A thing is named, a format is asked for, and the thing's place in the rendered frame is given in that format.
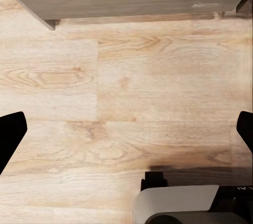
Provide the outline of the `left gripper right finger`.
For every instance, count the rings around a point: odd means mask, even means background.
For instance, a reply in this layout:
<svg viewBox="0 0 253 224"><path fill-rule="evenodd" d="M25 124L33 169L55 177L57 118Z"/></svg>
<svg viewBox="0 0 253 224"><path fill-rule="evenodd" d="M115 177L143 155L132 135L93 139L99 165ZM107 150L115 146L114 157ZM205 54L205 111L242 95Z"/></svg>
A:
<svg viewBox="0 0 253 224"><path fill-rule="evenodd" d="M236 130L253 153L253 113L241 111Z"/></svg>

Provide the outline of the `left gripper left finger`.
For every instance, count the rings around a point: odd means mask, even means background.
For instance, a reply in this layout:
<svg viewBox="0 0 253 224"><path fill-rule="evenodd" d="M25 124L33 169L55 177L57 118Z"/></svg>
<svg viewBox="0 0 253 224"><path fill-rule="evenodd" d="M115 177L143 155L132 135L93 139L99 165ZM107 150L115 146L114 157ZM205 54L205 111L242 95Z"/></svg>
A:
<svg viewBox="0 0 253 224"><path fill-rule="evenodd" d="M0 116L0 174L27 132L22 111Z"/></svg>

